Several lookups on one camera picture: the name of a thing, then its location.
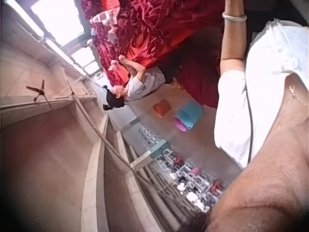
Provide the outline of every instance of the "orange container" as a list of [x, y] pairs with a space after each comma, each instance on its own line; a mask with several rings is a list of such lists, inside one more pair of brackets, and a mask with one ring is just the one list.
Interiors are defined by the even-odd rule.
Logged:
[[155, 104], [153, 106], [153, 109], [154, 109], [155, 114], [159, 118], [163, 118], [164, 115], [166, 115], [167, 112], [171, 110], [171, 106], [167, 100], [162, 100], [159, 103]]

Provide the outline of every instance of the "bangle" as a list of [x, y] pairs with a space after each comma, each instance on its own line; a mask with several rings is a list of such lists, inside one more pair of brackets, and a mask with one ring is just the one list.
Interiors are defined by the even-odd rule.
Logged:
[[247, 16], [243, 15], [240, 17], [234, 17], [234, 16], [230, 16], [230, 15], [226, 15], [224, 12], [222, 13], [222, 17], [228, 21], [232, 21], [232, 22], [245, 22], [247, 20]]

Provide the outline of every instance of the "skin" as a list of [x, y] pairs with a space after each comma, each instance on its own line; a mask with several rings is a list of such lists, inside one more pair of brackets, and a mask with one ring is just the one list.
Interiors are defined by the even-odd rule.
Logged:
[[[137, 78], [142, 83], [145, 82], [145, 72], [146, 68], [139, 63], [128, 60], [125, 56], [120, 55], [119, 61], [125, 66], [128, 72], [131, 74], [130, 79]], [[128, 93], [127, 87], [123, 86], [113, 86], [111, 92], [116, 95], [116, 98], [126, 97]]]
[[[226, 0], [225, 13], [243, 16], [243, 0]], [[244, 71], [245, 47], [246, 23], [226, 20], [221, 73]], [[208, 232], [281, 232], [309, 209], [308, 99], [298, 76], [288, 76], [266, 141], [214, 207]]]

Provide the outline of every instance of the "red blanket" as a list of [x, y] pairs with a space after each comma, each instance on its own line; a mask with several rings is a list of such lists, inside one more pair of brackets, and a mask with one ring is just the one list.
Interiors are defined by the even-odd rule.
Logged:
[[[149, 67], [197, 30], [222, 26], [225, 0], [127, 0], [118, 14], [117, 43], [107, 38], [109, 27], [94, 24], [101, 64], [108, 70], [120, 54]], [[87, 19], [102, 12], [100, 0], [81, 0]], [[111, 85], [123, 85], [117, 71], [107, 73]]]
[[217, 108], [219, 57], [211, 54], [211, 50], [191, 46], [183, 57], [177, 80], [198, 103]]

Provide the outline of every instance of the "white cloth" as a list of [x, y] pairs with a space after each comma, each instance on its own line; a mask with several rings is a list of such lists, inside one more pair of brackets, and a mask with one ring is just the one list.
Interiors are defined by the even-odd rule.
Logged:
[[165, 77], [158, 67], [147, 69], [144, 83], [136, 77], [129, 80], [126, 101], [141, 99], [159, 89], [164, 83]]
[[276, 119], [285, 78], [292, 73], [308, 89], [308, 28], [275, 20], [255, 38], [245, 73], [229, 70], [220, 78], [215, 143], [241, 168], [247, 166], [251, 136], [245, 76], [253, 115], [253, 159]]

